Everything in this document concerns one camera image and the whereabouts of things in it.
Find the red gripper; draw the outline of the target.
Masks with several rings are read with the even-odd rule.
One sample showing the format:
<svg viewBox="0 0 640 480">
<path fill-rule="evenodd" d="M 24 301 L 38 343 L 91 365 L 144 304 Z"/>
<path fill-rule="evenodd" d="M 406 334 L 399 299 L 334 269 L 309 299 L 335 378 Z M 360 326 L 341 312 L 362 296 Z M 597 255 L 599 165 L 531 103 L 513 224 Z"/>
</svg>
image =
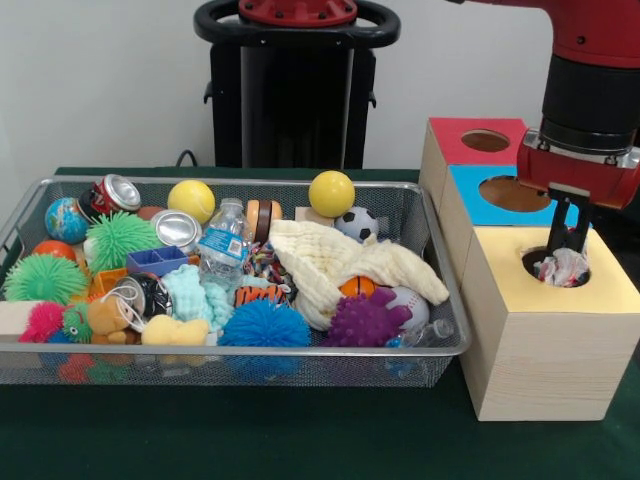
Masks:
<svg viewBox="0 0 640 480">
<path fill-rule="evenodd" d="M 527 187 L 549 192 L 556 202 L 546 250 L 552 254 L 566 244 L 566 217 L 573 194 L 590 203 L 623 209 L 639 188 L 639 148 L 620 154 L 578 153 L 546 142 L 535 129 L 524 134 L 517 152 L 517 178 Z M 592 205 L 576 203 L 577 223 L 569 233 L 569 248 L 582 254 L 591 224 Z"/>
</svg>

